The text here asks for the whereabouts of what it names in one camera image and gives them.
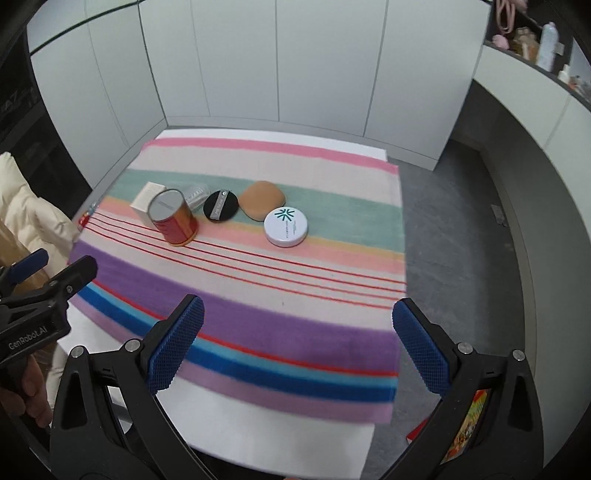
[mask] pink stripe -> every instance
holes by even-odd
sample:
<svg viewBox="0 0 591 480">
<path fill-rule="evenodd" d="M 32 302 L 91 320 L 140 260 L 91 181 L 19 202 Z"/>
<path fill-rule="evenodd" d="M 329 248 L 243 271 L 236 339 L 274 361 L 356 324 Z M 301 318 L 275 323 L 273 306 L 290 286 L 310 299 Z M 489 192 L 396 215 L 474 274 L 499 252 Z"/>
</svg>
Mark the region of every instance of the pink stripe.
<svg viewBox="0 0 591 480">
<path fill-rule="evenodd" d="M 121 343 L 137 337 L 80 296 L 76 295 L 70 301 L 99 328 Z M 390 423 L 392 418 L 392 402 L 368 404 L 291 395 L 241 382 L 187 361 L 181 364 L 177 375 L 221 395 L 286 413 L 351 423 Z"/>
<path fill-rule="evenodd" d="M 393 175 L 398 175 L 398 167 L 383 160 L 366 157 L 365 155 L 339 152 L 328 148 L 308 147 L 306 145 L 263 142 L 259 140 L 238 140 L 233 138 L 156 138 L 144 144 L 142 150 L 150 147 L 209 147 L 287 153 L 299 155 L 300 157 L 324 158 L 325 160 L 348 163 L 359 167 L 376 168 Z"/>
</svg>

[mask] purple stripe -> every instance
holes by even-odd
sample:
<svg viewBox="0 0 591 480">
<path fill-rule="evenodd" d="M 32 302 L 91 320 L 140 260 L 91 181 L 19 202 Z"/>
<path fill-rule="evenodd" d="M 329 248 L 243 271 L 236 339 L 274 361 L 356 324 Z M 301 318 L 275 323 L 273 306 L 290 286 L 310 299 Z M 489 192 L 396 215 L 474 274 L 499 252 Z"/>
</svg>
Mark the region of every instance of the purple stripe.
<svg viewBox="0 0 591 480">
<path fill-rule="evenodd" d="M 96 310 L 79 296 L 73 297 L 71 302 L 92 322 L 121 343 L 134 337 L 129 330 Z M 177 375 L 221 395 L 296 415 L 352 423 L 390 423 L 392 418 L 392 402 L 357 403 L 291 395 L 241 382 L 187 361 L 181 364 Z"/>
<path fill-rule="evenodd" d="M 394 329 L 385 332 L 334 325 L 259 309 L 173 282 L 78 242 L 70 261 L 82 255 L 96 258 L 98 282 L 162 317 L 187 293 L 199 295 L 206 308 L 202 329 L 206 335 L 296 362 L 358 371 L 398 371 L 400 342 Z"/>
</svg>

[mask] striped towel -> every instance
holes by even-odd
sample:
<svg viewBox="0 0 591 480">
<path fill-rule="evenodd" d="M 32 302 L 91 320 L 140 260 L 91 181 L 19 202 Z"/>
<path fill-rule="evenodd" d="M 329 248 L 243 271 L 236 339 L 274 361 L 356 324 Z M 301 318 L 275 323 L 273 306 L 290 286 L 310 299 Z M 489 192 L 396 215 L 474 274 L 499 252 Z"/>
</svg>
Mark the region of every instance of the striped towel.
<svg viewBox="0 0 591 480">
<path fill-rule="evenodd" d="M 169 246 L 129 204 L 148 181 L 206 183 L 240 194 L 277 184 L 309 236 L 282 249 L 243 212 Z M 204 326 L 179 375 L 238 400 L 320 419 L 389 423 L 397 389 L 394 302 L 404 297 L 396 166 L 316 147 L 250 140 L 149 142 L 111 187 L 70 261 L 99 272 L 72 303 L 120 341 L 142 337 L 187 294 Z"/>
</svg>

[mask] beige makeup sponge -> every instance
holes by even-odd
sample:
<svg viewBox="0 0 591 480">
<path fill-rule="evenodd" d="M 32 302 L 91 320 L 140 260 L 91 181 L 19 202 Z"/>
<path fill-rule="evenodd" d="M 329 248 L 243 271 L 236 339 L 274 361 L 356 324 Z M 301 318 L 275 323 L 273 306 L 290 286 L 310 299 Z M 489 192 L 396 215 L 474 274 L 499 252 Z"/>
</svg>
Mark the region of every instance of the beige makeup sponge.
<svg viewBox="0 0 591 480">
<path fill-rule="evenodd" d="M 250 218 L 262 222 L 267 214 L 285 205 L 285 195 L 270 181 L 256 181 L 238 197 L 240 208 Z"/>
</svg>

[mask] orange can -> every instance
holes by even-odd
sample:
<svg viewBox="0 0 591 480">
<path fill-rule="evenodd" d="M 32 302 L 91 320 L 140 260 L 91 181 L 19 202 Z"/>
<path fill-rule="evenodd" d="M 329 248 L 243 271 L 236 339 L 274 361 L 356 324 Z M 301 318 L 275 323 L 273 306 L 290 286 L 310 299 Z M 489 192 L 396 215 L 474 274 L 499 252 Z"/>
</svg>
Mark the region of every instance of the orange can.
<svg viewBox="0 0 591 480">
<path fill-rule="evenodd" d="M 174 247 L 191 242 L 199 224 L 180 190 L 167 189 L 156 195 L 148 205 L 148 216 L 164 239 Z"/>
</svg>

